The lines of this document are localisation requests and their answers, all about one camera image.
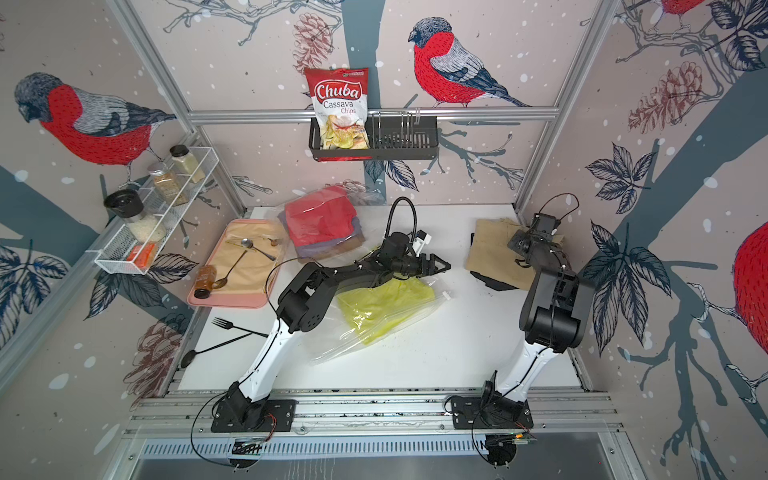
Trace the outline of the tan garment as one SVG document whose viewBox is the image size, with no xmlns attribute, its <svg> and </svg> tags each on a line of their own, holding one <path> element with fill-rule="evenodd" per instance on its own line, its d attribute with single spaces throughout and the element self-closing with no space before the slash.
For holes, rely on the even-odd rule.
<svg viewBox="0 0 768 480">
<path fill-rule="evenodd" d="M 534 281 L 533 267 L 523 268 L 521 256 L 508 247 L 513 236 L 528 229 L 508 218 L 478 219 L 465 268 L 497 290 L 528 290 Z"/>
</svg>

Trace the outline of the black trousers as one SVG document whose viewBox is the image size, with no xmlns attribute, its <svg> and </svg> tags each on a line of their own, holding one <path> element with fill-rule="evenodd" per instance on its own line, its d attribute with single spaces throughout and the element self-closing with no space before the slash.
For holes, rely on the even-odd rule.
<svg viewBox="0 0 768 480">
<path fill-rule="evenodd" d="M 508 281 L 509 275 L 503 268 L 504 256 L 500 256 L 494 246 L 479 242 L 475 247 L 475 233 L 470 234 L 470 250 L 465 268 L 485 287 L 502 292 L 518 290 L 518 287 Z"/>
</svg>

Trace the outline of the clear plastic vacuum bag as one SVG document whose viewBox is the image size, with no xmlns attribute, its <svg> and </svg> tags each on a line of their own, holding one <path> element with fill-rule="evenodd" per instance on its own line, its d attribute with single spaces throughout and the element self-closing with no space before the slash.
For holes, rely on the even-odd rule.
<svg viewBox="0 0 768 480">
<path fill-rule="evenodd" d="M 401 196 L 382 213 L 364 208 L 370 196 L 327 186 L 276 215 L 301 267 L 274 311 L 285 332 L 314 335 L 316 362 L 374 345 L 451 299 L 439 278 L 451 266 L 425 251 L 431 237 L 413 201 Z"/>
</svg>

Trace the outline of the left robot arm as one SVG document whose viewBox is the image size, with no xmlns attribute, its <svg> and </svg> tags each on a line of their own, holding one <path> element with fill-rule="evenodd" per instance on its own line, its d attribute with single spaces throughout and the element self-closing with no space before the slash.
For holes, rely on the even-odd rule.
<svg viewBox="0 0 768 480">
<path fill-rule="evenodd" d="M 373 253 L 352 264 L 325 267 L 305 264 L 278 297 L 274 327 L 249 369 L 218 402 L 214 418 L 236 431 L 258 427 L 263 410 L 292 342 L 316 328 L 336 294 L 363 287 L 378 287 L 392 279 L 434 276 L 451 264 L 435 254 L 417 254 L 410 236 L 385 236 Z"/>
</svg>

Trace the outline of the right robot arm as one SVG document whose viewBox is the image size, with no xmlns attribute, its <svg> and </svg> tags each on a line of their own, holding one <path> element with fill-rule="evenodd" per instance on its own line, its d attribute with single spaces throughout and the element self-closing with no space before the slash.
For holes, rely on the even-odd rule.
<svg viewBox="0 0 768 480">
<path fill-rule="evenodd" d="M 528 390 L 546 364 L 584 337 L 595 287 L 573 271 L 554 235 L 561 220 L 534 215 L 528 230 L 514 234 L 508 247 L 520 255 L 520 265 L 534 270 L 534 278 L 519 319 L 524 340 L 512 351 L 501 377 L 487 390 L 483 408 L 516 421 L 526 411 Z"/>
</svg>

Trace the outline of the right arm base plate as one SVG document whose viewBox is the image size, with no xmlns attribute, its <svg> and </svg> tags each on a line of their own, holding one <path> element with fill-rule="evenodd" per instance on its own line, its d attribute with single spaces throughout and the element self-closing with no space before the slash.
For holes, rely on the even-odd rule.
<svg viewBox="0 0 768 480">
<path fill-rule="evenodd" d="M 444 409 L 455 430 L 529 430 L 534 426 L 528 403 L 506 398 L 481 403 L 480 397 L 453 395 L 444 402 Z"/>
</svg>

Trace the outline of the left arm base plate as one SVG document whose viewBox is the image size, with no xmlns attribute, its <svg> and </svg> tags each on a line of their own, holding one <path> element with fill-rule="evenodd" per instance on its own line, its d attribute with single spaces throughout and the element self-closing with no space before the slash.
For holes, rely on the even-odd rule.
<svg viewBox="0 0 768 480">
<path fill-rule="evenodd" d="M 215 410 L 211 425 L 214 433 L 289 432 L 298 405 L 296 400 L 262 399 L 257 402 L 225 398 Z"/>
</svg>

